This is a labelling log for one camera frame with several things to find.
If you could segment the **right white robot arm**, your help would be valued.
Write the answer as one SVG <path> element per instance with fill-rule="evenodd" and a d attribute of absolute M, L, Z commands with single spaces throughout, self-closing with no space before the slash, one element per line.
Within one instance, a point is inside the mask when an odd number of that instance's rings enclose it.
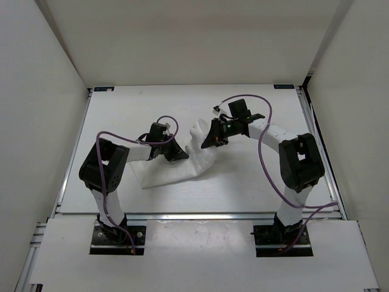
<path fill-rule="evenodd" d="M 284 182 L 283 200 L 275 214 L 273 236 L 280 243 L 287 243 L 302 225 L 302 213 L 313 187 L 325 174 L 315 138 L 310 133 L 292 134 L 272 125 L 271 117 L 252 114 L 244 99 L 229 103 L 230 114 L 219 105 L 213 108 L 216 115 L 202 148 L 220 147 L 228 144 L 229 138 L 238 134 L 258 141 L 258 155 L 263 171 L 272 185 L 270 174 L 264 164 L 261 146 L 266 145 L 279 155 L 280 175 Z"/>

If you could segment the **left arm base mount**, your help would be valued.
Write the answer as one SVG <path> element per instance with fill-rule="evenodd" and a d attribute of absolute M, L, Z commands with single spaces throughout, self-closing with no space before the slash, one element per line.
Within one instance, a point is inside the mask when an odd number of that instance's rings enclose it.
<path fill-rule="evenodd" d="M 142 256 L 145 252 L 146 226 L 127 225 L 134 245 L 125 232 L 109 232 L 95 222 L 89 253 L 91 255 Z"/>

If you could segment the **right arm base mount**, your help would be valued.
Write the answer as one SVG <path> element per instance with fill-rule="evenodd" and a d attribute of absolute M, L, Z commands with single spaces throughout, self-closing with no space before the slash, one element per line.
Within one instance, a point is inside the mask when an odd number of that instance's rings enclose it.
<path fill-rule="evenodd" d="M 254 225 L 256 257 L 312 257 L 314 255 L 303 220 L 283 226 L 278 218 L 271 225 Z"/>

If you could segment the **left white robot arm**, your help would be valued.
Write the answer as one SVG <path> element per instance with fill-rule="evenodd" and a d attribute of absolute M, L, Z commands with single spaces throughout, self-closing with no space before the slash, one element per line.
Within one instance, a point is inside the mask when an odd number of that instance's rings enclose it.
<path fill-rule="evenodd" d="M 163 156 L 167 162 L 187 160 L 189 155 L 176 142 L 164 124 L 154 122 L 147 133 L 132 141 L 133 146 L 117 145 L 102 138 L 106 132 L 97 135 L 79 170 L 84 182 L 96 201 L 97 220 L 107 228 L 106 236 L 113 243 L 125 241 L 128 232 L 124 226 L 125 214 L 120 207 L 117 188 L 124 169 L 130 162 L 151 161 Z"/>

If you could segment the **white skirt cloth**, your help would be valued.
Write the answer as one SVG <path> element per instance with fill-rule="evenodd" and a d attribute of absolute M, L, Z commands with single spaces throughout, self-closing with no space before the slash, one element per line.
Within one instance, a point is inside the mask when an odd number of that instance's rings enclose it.
<path fill-rule="evenodd" d="M 215 146 L 202 149 L 210 125 L 199 119 L 190 129 L 191 139 L 185 145 L 187 159 L 168 162 L 163 156 L 151 161 L 135 161 L 129 165 L 142 189 L 195 179 L 207 171 L 218 157 Z"/>

